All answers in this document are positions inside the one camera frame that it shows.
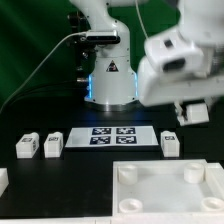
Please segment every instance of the black cable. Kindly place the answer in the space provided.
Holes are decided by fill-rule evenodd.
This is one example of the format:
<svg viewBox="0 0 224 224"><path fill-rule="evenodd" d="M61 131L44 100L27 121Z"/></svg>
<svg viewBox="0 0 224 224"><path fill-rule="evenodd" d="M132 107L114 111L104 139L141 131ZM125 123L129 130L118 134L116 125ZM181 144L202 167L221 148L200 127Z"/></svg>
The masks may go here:
<svg viewBox="0 0 224 224"><path fill-rule="evenodd" d="M28 88L28 89L25 89L25 90L23 90L21 93L18 93L17 95L15 95L11 100L10 100L10 102L9 102L9 105L11 105L12 103L14 103L14 102L16 102L17 101L17 98L21 98L21 97L23 97L24 95L28 95L29 93L30 94L33 94L33 93L35 93L35 92L33 92L33 91L35 91L35 90L38 90L38 89L42 89L42 88L49 88L49 87L54 87L54 86L61 86L61 85L67 85L67 84L71 84L71 83L76 83L76 81L64 81L64 82L58 82L58 83L51 83L51 84L41 84L41 85L37 85L37 86L34 86L34 87L31 87L31 88ZM80 88L73 88L73 89L80 89L80 90L84 90L85 88L82 88L82 87L80 87Z"/></svg>
<svg viewBox="0 0 224 224"><path fill-rule="evenodd" d="M8 106L14 104L15 102L17 102L18 100L20 100L23 97L26 97L27 95L31 95L31 94L39 94L39 93L46 93L46 92L59 92L59 91L71 91L71 90L84 90L84 88L66 88L66 89L53 89L53 90L42 90L42 91L30 91L30 92L22 92L20 94L17 95L17 97L15 97L14 99L12 99L9 103Z"/></svg>

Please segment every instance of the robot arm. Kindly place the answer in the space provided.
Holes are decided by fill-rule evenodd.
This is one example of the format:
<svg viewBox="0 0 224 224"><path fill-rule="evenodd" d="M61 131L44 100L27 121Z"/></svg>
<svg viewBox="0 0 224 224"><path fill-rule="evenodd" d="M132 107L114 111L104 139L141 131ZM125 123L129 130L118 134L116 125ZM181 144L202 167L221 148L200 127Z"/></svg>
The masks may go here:
<svg viewBox="0 0 224 224"><path fill-rule="evenodd" d="M136 74L130 65L128 27L108 14L108 7L131 6L135 0L70 0L87 18L87 39L118 38L116 44L96 44L95 68L89 75L86 103L104 111L121 111L137 102Z"/></svg>
<svg viewBox="0 0 224 224"><path fill-rule="evenodd" d="M139 100L145 106L224 94L223 0L174 3L179 24L145 42L138 69Z"/></svg>

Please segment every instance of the white block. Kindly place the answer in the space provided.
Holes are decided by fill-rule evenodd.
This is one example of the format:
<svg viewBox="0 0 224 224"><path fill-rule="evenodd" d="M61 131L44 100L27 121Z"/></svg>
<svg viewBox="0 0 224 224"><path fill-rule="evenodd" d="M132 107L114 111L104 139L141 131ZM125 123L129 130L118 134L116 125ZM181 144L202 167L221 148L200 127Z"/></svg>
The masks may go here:
<svg viewBox="0 0 224 224"><path fill-rule="evenodd" d="M38 148L39 135L37 133L25 134L16 144L17 158L32 158Z"/></svg>
<svg viewBox="0 0 224 224"><path fill-rule="evenodd" d="M186 117L178 116L181 126L209 122L208 108L205 103L192 104L186 107Z"/></svg>
<svg viewBox="0 0 224 224"><path fill-rule="evenodd" d="M175 132L164 131L161 133L161 147L164 157L179 157L180 142Z"/></svg>
<svg viewBox="0 0 224 224"><path fill-rule="evenodd" d="M63 149L63 134L55 132L49 134L44 143L44 154L46 158L56 158L61 156Z"/></svg>
<svg viewBox="0 0 224 224"><path fill-rule="evenodd" d="M208 108L205 103L189 105L187 108L188 122L191 124L208 122Z"/></svg>
<svg viewBox="0 0 224 224"><path fill-rule="evenodd" d="M7 169L0 169L0 197L9 185Z"/></svg>

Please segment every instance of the white box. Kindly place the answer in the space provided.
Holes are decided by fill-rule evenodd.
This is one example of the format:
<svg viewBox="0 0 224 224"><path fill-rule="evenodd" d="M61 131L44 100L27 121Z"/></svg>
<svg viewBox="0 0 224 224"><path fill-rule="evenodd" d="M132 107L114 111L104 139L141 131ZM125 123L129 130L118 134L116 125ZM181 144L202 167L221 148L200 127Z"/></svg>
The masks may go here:
<svg viewBox="0 0 224 224"><path fill-rule="evenodd" d="M164 157L179 157L180 142L175 132L162 132L160 140Z"/></svg>
<svg viewBox="0 0 224 224"><path fill-rule="evenodd" d="M0 169L0 197L9 185L7 169Z"/></svg>
<svg viewBox="0 0 224 224"><path fill-rule="evenodd" d="M44 143L44 154L46 158L57 158L61 156L63 149L63 134L55 132L49 134Z"/></svg>
<svg viewBox="0 0 224 224"><path fill-rule="evenodd" d="M18 159L33 158L39 148L39 135L37 133L25 134L16 144Z"/></svg>

